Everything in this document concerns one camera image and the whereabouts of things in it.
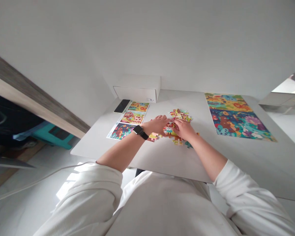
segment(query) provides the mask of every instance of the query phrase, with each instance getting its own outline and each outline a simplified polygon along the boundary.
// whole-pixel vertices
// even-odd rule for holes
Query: smartwatch
[[[141,136],[142,138],[144,138],[145,140],[148,139],[148,135],[143,131],[143,128],[142,128],[140,125],[137,125],[137,126],[133,129],[133,131],[134,131],[136,134],[140,135],[140,136]]]

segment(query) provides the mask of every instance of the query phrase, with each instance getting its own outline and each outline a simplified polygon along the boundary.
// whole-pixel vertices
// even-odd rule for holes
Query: white box
[[[160,76],[124,75],[115,85],[119,99],[156,103],[161,90]]]

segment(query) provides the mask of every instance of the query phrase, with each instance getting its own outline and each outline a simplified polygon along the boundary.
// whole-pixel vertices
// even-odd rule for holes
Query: charging cable
[[[94,164],[95,162],[85,162],[85,163],[82,163],[82,164],[79,164],[79,165],[75,165],[75,166],[62,167],[62,168],[60,168],[59,170],[56,170],[55,172],[52,172],[51,174],[49,174],[49,175],[47,175],[47,176],[45,176],[45,177],[43,177],[43,178],[41,178],[41,179],[39,179],[39,180],[34,181],[33,183],[27,184],[27,185],[25,185],[24,187],[21,187],[21,188],[17,188],[17,189],[15,189],[15,190],[11,191],[11,192],[8,192],[8,193],[5,193],[5,194],[2,194],[2,195],[0,196],[0,200],[2,200],[2,199],[4,199],[4,198],[7,198],[7,197],[9,197],[9,196],[11,196],[11,195],[13,195],[13,194],[18,193],[18,192],[21,192],[21,191],[23,191],[23,190],[25,190],[25,189],[28,189],[28,188],[30,188],[30,187],[33,187],[34,185],[36,185],[36,184],[42,182],[44,179],[46,179],[46,178],[52,176],[53,174],[55,174],[55,173],[57,173],[57,172],[59,172],[59,171],[61,171],[61,170],[63,170],[63,169],[68,169],[68,168],[73,168],[73,167],[79,167],[79,166],[85,165],[85,164],[87,164],[87,163],[93,163],[93,164]]]

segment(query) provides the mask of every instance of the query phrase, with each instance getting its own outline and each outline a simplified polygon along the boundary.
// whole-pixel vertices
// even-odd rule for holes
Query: black smartphone
[[[117,106],[117,108],[114,110],[115,113],[123,113],[123,111],[125,110],[125,108],[128,106],[128,103],[130,102],[130,100],[127,99],[123,99],[121,101],[121,103],[119,103],[119,105]]]

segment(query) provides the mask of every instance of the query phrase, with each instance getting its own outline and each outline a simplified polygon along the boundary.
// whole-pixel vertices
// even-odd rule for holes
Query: white sleeve
[[[92,235],[101,235],[109,228],[109,219],[119,205],[121,182],[122,173],[107,166],[96,164],[81,172],[35,236],[79,235],[86,227],[92,228]]]
[[[246,235],[295,235],[295,223],[275,196],[230,160],[213,183],[230,206],[227,217]]]

